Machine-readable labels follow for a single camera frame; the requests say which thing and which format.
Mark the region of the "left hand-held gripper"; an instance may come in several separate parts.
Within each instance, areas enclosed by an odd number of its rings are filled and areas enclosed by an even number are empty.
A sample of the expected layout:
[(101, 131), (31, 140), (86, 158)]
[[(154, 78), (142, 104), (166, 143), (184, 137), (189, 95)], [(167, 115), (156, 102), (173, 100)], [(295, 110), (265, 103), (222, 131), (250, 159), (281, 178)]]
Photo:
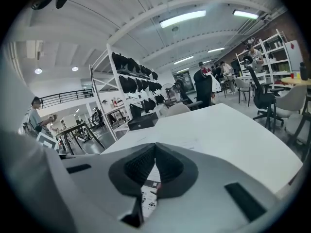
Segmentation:
[(39, 133), (36, 141), (41, 145), (59, 152), (59, 142), (46, 134)]

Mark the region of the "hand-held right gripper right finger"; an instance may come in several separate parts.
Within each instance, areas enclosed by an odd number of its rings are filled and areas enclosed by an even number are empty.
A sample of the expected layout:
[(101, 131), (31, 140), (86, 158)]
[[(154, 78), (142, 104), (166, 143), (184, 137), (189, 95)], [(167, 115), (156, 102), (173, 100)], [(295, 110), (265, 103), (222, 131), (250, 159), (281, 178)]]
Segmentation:
[(163, 181), (148, 219), (150, 233), (229, 233), (274, 208), (278, 198), (221, 158), (156, 143), (170, 181)]

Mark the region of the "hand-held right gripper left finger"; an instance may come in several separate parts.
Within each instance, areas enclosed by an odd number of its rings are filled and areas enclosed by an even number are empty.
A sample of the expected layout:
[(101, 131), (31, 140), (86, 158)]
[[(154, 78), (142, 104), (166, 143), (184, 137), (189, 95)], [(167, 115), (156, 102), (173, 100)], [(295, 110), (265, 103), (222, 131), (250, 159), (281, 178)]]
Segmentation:
[(154, 233), (141, 187), (155, 165), (155, 144), (61, 160), (66, 205), (77, 233)]

